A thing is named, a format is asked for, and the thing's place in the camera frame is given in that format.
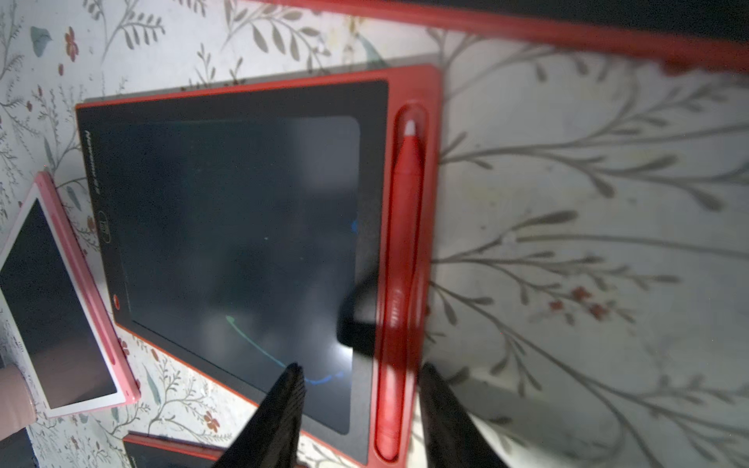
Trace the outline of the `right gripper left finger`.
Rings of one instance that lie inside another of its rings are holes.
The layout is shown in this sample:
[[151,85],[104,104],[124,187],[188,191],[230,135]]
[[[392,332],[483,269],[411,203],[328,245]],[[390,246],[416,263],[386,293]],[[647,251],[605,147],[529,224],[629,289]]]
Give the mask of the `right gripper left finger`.
[[304,369],[290,364],[214,467],[300,467],[298,439],[304,398]]

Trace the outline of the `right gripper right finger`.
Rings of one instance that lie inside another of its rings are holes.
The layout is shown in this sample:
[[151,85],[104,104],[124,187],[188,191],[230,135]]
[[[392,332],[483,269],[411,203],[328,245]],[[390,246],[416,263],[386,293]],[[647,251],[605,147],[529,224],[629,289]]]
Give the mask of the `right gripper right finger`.
[[429,468],[506,468],[433,364],[419,371],[419,406]]

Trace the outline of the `red stylus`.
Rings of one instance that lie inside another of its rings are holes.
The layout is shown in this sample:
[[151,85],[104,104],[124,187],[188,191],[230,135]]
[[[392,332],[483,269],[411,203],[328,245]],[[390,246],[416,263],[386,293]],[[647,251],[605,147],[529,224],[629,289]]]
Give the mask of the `red stylus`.
[[403,142],[391,179],[382,354],[374,429],[376,451],[388,462],[396,461],[400,454],[422,176],[417,123],[409,120],[404,126]]

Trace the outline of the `red tablet front with scribbles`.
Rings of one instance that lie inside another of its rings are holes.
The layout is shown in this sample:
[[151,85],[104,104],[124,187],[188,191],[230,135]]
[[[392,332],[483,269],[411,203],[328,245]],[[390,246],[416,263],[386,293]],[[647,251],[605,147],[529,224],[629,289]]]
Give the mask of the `red tablet front with scribbles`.
[[224,454],[222,448],[133,432],[122,442],[130,464],[138,468],[213,467]]

